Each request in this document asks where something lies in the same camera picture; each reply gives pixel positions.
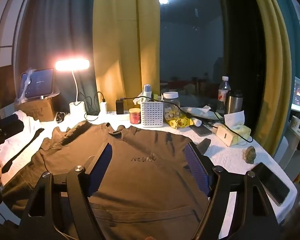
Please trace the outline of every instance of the plastic bag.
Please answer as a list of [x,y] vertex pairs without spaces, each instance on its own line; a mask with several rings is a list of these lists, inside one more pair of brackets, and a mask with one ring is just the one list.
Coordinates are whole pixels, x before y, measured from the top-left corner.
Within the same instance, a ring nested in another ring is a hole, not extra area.
[[15,103],[17,105],[20,105],[21,103],[24,103],[24,102],[28,101],[28,98],[26,98],[25,93],[26,93],[28,85],[30,84],[30,76],[32,75],[32,73],[34,71],[35,71],[35,69],[27,69],[26,70],[27,78],[25,80],[25,84],[24,84],[22,94],[21,94],[20,98],[16,98],[16,100],[15,100]]
[[168,120],[167,123],[174,129],[186,128],[186,127],[194,124],[194,122],[191,119],[187,118],[186,116]]

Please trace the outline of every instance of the cup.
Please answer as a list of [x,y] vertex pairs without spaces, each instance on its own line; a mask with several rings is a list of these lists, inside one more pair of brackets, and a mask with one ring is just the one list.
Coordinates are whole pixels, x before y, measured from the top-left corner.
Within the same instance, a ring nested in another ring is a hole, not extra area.
[[296,132],[300,132],[300,119],[295,117],[294,115],[291,119],[291,128]]

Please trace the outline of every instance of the black cable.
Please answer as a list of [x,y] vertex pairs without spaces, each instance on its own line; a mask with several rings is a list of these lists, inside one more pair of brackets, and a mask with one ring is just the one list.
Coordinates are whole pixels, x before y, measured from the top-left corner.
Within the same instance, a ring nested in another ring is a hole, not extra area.
[[100,93],[102,95],[102,102],[105,102],[106,100],[105,100],[105,96],[103,95],[103,93],[100,91],[97,91],[97,93]]
[[[85,100],[86,103],[87,103],[89,113],[92,112],[91,110],[93,110],[94,112],[97,112],[98,110],[95,110],[95,109],[93,108],[93,106],[92,106],[92,98],[91,98],[90,96],[86,97],[83,93],[79,92],[79,95],[80,95],[80,94],[83,96],[83,100]],[[94,94],[94,98],[93,98],[94,103],[95,103],[95,97],[96,97],[96,95],[97,95],[97,93]],[[87,116],[88,116],[88,113],[85,113],[83,117],[85,118],[85,120],[87,120],[87,121],[89,121],[89,122],[93,122],[93,121],[95,121],[95,120],[98,119],[98,117],[97,117],[97,118],[94,119],[94,120],[88,120],[88,119],[87,119]]]
[[3,218],[3,220],[4,220],[5,222],[7,221],[1,213],[0,213],[0,216]]
[[94,120],[88,120],[88,119],[87,119],[87,116],[88,116],[88,114],[87,114],[87,113],[85,113],[85,114],[84,114],[84,118],[85,118],[87,121],[89,121],[89,122],[93,122],[93,121],[95,121],[95,120],[97,120],[97,119],[98,119],[98,116],[97,116],[97,118],[96,118],[96,119],[94,119]]
[[[189,112],[186,112],[186,111],[182,110],[182,109],[180,108],[180,106],[178,106],[177,104],[172,103],[172,102],[162,101],[162,100],[156,100],[156,99],[153,99],[153,98],[150,98],[150,97],[145,97],[145,96],[139,96],[139,97],[134,97],[134,98],[120,98],[120,99],[127,100],[127,99],[135,99],[135,98],[148,98],[148,99],[151,99],[151,100],[156,101],[156,102],[163,102],[163,103],[168,103],[168,104],[175,105],[181,112],[185,113],[186,117],[188,117],[188,118],[192,118],[192,117],[193,117],[193,118],[196,118],[196,119],[198,119],[198,120],[200,120],[200,121],[202,121],[202,122],[205,122],[205,125],[208,125],[208,126],[210,126],[210,127],[217,128],[217,127],[215,127],[215,126],[209,124],[206,118],[202,118],[202,117],[199,117],[199,116],[195,116],[195,115],[193,115],[193,114],[191,114],[191,113],[189,113]],[[219,118],[219,116],[216,114],[216,112],[214,112],[214,114],[215,114],[216,117],[219,119],[219,121],[222,122],[222,120]],[[234,134],[238,135],[240,138],[242,138],[242,139],[245,140],[246,142],[248,142],[248,143],[252,143],[252,142],[253,142],[253,139],[252,139],[252,141],[248,141],[246,138],[244,138],[244,137],[241,136],[240,134],[238,134],[238,133],[236,133],[235,131],[231,130],[224,122],[222,122],[222,124],[223,124],[229,131],[231,131],[231,132],[233,132]]]

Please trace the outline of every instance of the black charger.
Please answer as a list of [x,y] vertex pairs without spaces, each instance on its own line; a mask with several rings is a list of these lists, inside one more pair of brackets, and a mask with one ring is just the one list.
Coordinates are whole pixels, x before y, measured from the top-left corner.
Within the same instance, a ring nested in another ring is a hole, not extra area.
[[123,100],[115,101],[115,110],[116,110],[117,114],[124,114]]

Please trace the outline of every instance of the glass jar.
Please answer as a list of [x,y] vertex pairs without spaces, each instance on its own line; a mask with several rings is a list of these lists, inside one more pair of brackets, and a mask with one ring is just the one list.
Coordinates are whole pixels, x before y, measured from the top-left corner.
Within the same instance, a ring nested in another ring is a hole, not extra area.
[[163,108],[164,108],[164,118],[169,121],[169,120],[173,120],[176,118],[180,118],[181,113],[180,113],[180,109],[178,107],[180,107],[180,102],[179,102],[179,94],[178,92],[165,92],[163,93],[163,101],[165,101],[165,103],[163,104]]

